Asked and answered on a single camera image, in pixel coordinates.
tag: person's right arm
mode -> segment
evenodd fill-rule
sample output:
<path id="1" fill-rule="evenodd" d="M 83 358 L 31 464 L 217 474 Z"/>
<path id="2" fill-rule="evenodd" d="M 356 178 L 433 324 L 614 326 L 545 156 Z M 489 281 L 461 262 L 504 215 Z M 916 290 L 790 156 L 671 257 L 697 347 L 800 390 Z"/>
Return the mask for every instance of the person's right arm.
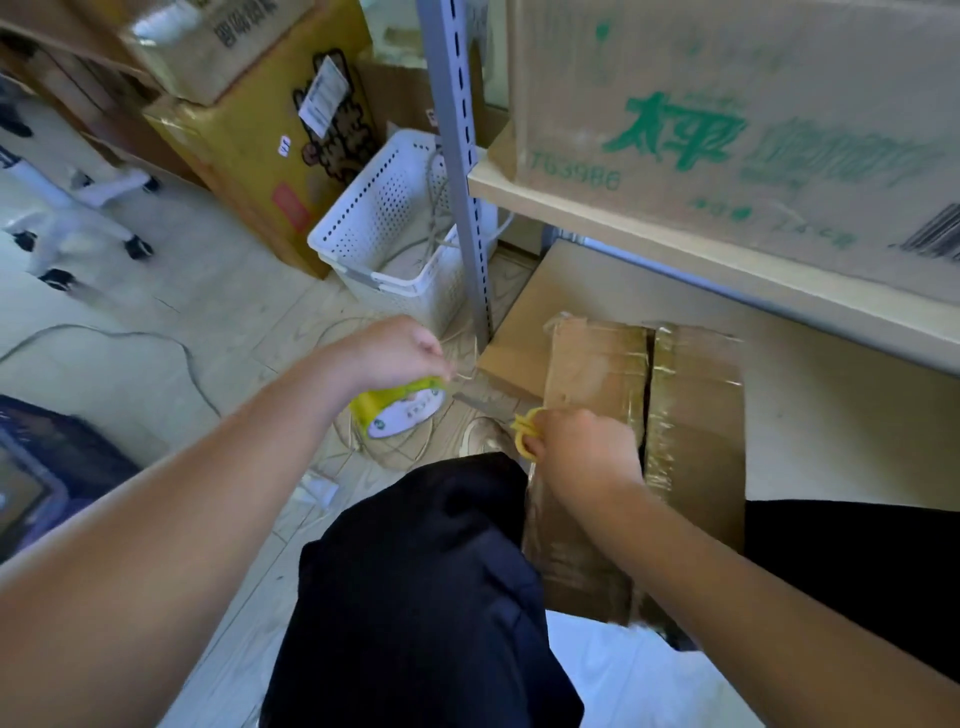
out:
<path id="1" fill-rule="evenodd" d="M 710 538 L 643 484 L 634 433 L 543 410 L 548 487 L 771 726 L 957 726 L 960 686 Z"/>

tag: metal shelf post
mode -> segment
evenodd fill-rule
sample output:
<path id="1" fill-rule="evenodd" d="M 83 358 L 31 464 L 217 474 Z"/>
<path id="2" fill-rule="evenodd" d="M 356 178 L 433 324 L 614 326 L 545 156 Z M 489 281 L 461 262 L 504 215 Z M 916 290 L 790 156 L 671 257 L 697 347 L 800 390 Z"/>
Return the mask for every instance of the metal shelf post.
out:
<path id="1" fill-rule="evenodd" d="M 492 337 L 493 322 L 489 262 L 480 236 L 480 201 L 467 190 L 467 174 L 478 160 L 470 101 L 467 7 L 465 0 L 417 0 L 417 13 L 444 144 L 447 192 L 464 258 L 467 299 L 477 350 L 482 351 Z"/>

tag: hand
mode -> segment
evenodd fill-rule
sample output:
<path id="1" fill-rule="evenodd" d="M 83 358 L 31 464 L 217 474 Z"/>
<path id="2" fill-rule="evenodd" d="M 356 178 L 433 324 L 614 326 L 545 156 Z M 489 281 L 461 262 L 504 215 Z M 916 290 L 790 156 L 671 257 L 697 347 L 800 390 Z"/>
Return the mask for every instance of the hand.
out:
<path id="1" fill-rule="evenodd" d="M 628 426 L 588 409 L 543 409 L 534 425 L 542 437 L 526 435 L 523 444 L 537 456 L 544 482 L 578 521 L 606 495 L 643 486 L 636 436 Z"/>
<path id="2" fill-rule="evenodd" d="M 454 365 L 444 359 L 437 337 L 410 316 L 377 321 L 331 346 L 347 353 L 360 392 L 453 376 Z"/>

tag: person's left arm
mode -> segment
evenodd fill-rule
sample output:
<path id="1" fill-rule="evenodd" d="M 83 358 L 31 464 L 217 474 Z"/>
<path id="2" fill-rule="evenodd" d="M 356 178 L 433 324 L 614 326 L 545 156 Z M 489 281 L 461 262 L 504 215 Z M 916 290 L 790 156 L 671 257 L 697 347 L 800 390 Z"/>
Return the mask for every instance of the person's left arm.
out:
<path id="1" fill-rule="evenodd" d="M 451 371 L 413 319 L 373 324 L 0 567 L 3 722 L 156 725 L 333 418 Z"/>

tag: perforated basket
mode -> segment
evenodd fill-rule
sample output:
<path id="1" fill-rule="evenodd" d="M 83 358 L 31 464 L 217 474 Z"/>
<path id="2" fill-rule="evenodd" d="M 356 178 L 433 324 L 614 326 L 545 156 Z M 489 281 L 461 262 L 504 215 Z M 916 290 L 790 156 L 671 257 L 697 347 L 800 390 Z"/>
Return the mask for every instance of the perforated basket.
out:
<path id="1" fill-rule="evenodd" d="M 410 314 L 440 335 L 466 295 L 459 248 L 442 245 L 425 265 L 417 256 L 422 259 L 426 244 L 391 259 L 427 235 L 431 218 L 428 162 L 437 215 L 449 215 L 446 168 L 443 156 L 433 154 L 435 138 L 414 130 L 396 132 L 310 232 L 307 242 L 360 303 Z M 495 232 L 496 212 L 495 206 L 481 204 L 484 238 Z M 445 240 L 458 244 L 455 227 Z M 488 255 L 494 245 L 495 240 L 487 243 Z"/>

